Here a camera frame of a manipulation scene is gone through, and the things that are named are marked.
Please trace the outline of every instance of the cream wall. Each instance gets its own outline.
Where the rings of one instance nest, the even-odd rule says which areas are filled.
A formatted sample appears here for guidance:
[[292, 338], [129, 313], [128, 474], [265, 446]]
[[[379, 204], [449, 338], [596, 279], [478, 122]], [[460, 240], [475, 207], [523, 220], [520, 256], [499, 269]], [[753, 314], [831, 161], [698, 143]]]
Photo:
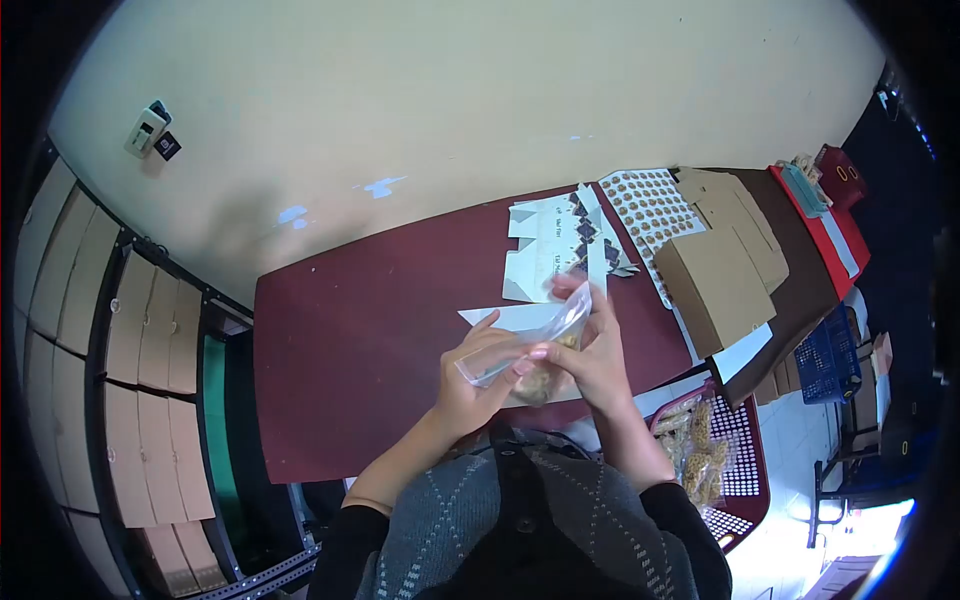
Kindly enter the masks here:
[[[839, 144], [883, 61], [839, 0], [127, 0], [49, 132], [122, 219], [252, 305], [264, 273], [463, 206]], [[154, 98], [169, 163], [122, 148]]]

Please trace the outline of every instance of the black sleeve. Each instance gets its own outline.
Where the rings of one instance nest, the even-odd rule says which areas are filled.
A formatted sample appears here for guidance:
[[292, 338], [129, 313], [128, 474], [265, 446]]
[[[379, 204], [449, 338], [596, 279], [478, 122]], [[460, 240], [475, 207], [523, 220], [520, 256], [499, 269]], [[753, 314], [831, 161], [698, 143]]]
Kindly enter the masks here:
[[660, 484], [642, 493], [640, 501], [661, 530], [670, 532], [684, 543], [701, 600], [729, 600], [733, 581], [727, 558], [696, 507], [690, 503], [684, 488], [676, 483]]
[[383, 547], [390, 520], [368, 506], [347, 506], [330, 522], [307, 600], [353, 598], [371, 552]]

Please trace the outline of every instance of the person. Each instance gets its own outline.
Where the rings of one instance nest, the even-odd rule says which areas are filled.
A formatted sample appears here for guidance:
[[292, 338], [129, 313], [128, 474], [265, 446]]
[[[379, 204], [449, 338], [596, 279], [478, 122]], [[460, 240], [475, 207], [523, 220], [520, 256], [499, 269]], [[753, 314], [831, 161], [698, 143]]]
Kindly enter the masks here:
[[[575, 277], [553, 278], [565, 299]], [[583, 349], [524, 349], [487, 389], [455, 362], [514, 334], [478, 323], [441, 357], [436, 405], [353, 482], [308, 598], [730, 598], [723, 551], [636, 408], [612, 304], [591, 289]], [[545, 360], [590, 406], [602, 459], [561, 435], [494, 420], [487, 442], [441, 460], [494, 418]]]

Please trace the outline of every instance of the plastic basket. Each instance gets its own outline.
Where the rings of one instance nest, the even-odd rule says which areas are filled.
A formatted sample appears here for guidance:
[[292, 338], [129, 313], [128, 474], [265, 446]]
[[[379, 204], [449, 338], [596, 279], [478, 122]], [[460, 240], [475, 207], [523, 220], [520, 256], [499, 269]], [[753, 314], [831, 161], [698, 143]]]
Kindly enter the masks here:
[[804, 404], [846, 403], [860, 389], [860, 363], [843, 304], [817, 325], [794, 354]]
[[668, 408], [700, 395], [713, 403], [710, 436], [714, 440], [729, 440], [737, 448], [735, 467], [723, 474], [724, 506], [703, 512], [704, 522], [726, 554], [754, 532], [770, 508], [767, 466], [754, 397], [748, 397], [740, 408], [732, 411], [725, 400], [715, 397], [713, 381], [708, 379], [704, 387], [661, 406], [647, 420], [647, 426], [652, 428]]

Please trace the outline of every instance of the maroon table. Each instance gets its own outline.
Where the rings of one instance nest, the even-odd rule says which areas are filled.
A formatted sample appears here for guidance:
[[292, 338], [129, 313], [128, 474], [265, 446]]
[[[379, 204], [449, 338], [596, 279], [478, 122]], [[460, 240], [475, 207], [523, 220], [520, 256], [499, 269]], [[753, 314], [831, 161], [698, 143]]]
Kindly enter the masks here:
[[[593, 184], [598, 197], [599, 186]], [[508, 206], [575, 186], [506, 198], [390, 229], [266, 274], [256, 285], [253, 368], [267, 472], [274, 483], [357, 475], [436, 399], [440, 355], [469, 329], [457, 310], [501, 298]], [[627, 231], [603, 203], [628, 255]], [[644, 273], [608, 277], [631, 390], [690, 368], [673, 315]], [[558, 427], [582, 400], [508, 409], [511, 421]]]

